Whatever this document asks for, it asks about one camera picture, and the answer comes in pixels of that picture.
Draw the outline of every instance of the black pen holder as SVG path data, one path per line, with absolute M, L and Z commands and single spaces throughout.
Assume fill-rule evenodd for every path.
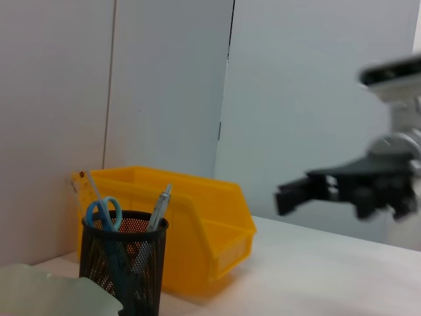
M 110 211 L 114 222 L 116 212 Z M 151 214 L 123 211 L 118 232 L 102 230 L 99 213 L 93 214 L 95 227 L 82 220 L 82 251 L 79 277 L 86 277 L 118 299 L 120 316 L 158 316 L 166 229 L 145 232 Z

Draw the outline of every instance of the yellow storage bin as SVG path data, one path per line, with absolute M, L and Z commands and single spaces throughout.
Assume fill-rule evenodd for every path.
M 162 287 L 196 294 L 220 279 L 251 253 L 255 225 L 237 184 L 146 167 L 91 172 L 102 196 L 123 209 L 152 212 L 159 194 L 172 184 Z M 95 200 L 86 177 L 73 174 L 80 207 Z M 78 233 L 78 253 L 82 225 Z

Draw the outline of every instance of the white table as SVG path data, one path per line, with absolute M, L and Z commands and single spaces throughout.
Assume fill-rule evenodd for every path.
M 421 315 L 421 253 L 254 218 L 252 256 L 206 300 L 162 293 L 168 316 Z M 38 265 L 78 276 L 74 254 Z

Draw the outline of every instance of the blue scissors handle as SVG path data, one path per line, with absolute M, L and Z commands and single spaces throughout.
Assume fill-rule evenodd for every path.
M 115 223 L 112 223 L 111 221 L 110 213 L 107 207 L 108 202 L 111 202 L 114 205 L 114 208 L 116 209 Z M 100 201 L 92 202 L 87 207 L 86 216 L 85 216 L 85 221 L 90 227 L 95 226 L 92 220 L 92 214 L 95 208 L 98 208 L 99 217 L 101 218 L 101 222 L 103 224 L 103 230 L 118 232 L 118 229 L 120 228 L 121 222 L 123 220 L 121 206 L 118 203 L 118 201 L 112 196 L 107 196 L 107 197 L 104 197 Z

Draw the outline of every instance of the white partition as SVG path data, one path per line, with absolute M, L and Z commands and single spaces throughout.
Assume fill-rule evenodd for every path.
M 232 0 L 119 0 L 106 167 L 213 176 Z
M 421 6 L 419 7 L 419 10 L 418 10 L 418 20 L 416 22 L 413 49 L 415 53 L 421 52 Z
M 0 264 L 76 249 L 66 181 L 102 164 L 113 7 L 0 4 Z
M 276 214 L 279 184 L 364 153 L 388 131 L 387 107 L 358 70 L 412 51 L 419 0 L 238 0 L 222 108 L 217 178 L 238 182 L 252 214 L 386 241 L 386 215 L 314 202 Z

